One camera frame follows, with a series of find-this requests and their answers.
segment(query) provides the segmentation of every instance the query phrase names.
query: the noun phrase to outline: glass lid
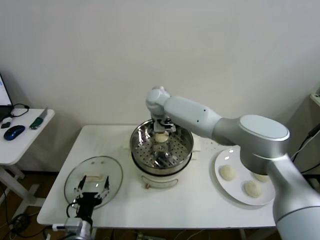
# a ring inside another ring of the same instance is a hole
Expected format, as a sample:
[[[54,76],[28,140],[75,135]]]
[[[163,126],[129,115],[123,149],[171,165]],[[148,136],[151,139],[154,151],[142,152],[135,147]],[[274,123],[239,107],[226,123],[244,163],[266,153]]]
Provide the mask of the glass lid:
[[[102,193],[108,182],[109,193],[94,208],[97,209],[115,197],[122,183],[123,171],[120,163],[110,156],[95,156],[84,160],[70,172],[65,181],[64,196],[68,204],[74,202],[79,195],[76,189],[84,176],[83,193]]]

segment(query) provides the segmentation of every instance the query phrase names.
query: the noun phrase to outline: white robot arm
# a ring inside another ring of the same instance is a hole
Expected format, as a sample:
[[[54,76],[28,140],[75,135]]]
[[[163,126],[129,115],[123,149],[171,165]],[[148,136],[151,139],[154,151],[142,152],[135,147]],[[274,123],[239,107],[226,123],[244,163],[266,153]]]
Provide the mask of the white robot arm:
[[[210,108],[154,88],[146,105],[155,132],[174,132],[179,125],[221,145],[239,145],[240,159],[250,171],[269,175],[275,190],[273,217],[283,240],[320,238],[320,196],[306,182],[287,154],[289,130],[277,121],[245,115],[219,116]]]

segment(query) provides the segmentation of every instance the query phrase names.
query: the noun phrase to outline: white table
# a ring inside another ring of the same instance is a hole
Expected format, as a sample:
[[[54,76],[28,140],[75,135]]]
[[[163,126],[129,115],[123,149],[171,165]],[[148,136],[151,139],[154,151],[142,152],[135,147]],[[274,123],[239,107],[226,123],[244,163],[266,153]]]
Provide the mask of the white table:
[[[272,203],[265,206],[245,205],[221,190],[210,169],[215,156],[226,147],[208,139],[200,139],[198,160],[192,160],[181,172],[176,186],[145,189],[130,151],[124,148],[124,140],[135,127],[84,126],[41,208],[38,223],[65,223],[67,201],[64,185],[69,173],[82,161],[104,155],[120,162],[123,182],[114,199],[93,212],[93,226],[96,228],[225,229],[275,226]],[[75,215],[74,209],[70,209],[70,215]]]
[[[14,115],[19,115],[24,111],[26,111],[24,108],[15,108],[12,113]],[[25,130],[11,141],[7,141],[3,138],[5,132],[9,128],[0,129],[0,182],[4,183],[8,187],[5,191],[6,194],[8,194],[9,190],[12,190],[23,199],[14,216],[23,213],[28,206],[41,207],[45,200],[44,198],[37,198],[34,196],[39,187],[38,184],[32,185],[31,188],[27,190],[17,181],[18,178],[24,178],[24,174],[16,166],[14,166],[14,164],[20,160],[23,154],[27,151],[30,145],[55,115],[55,112],[52,109],[49,109],[41,126],[37,130],[30,130],[30,124],[33,123],[33,121],[43,111],[44,109],[29,109],[26,114],[19,117],[14,117],[10,127],[23,125],[25,126]],[[3,166],[11,170],[15,174],[15,177],[12,177],[3,168]]]

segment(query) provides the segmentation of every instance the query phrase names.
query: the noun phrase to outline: computer monitor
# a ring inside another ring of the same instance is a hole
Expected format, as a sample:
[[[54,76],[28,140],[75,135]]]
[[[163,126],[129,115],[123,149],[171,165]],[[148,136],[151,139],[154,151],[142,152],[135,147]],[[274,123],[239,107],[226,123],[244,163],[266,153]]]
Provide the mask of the computer monitor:
[[[4,81],[0,74],[0,107],[12,106]]]

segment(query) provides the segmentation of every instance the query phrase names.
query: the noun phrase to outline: blue computer mouse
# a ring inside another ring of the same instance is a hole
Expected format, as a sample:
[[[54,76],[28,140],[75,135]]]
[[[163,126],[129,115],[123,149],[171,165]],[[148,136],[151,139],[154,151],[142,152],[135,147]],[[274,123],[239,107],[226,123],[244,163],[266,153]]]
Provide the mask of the blue computer mouse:
[[[15,139],[17,136],[19,136],[25,129],[26,127],[22,125],[16,125],[16,126],[10,127],[4,133],[3,137],[5,140],[11,141]]]

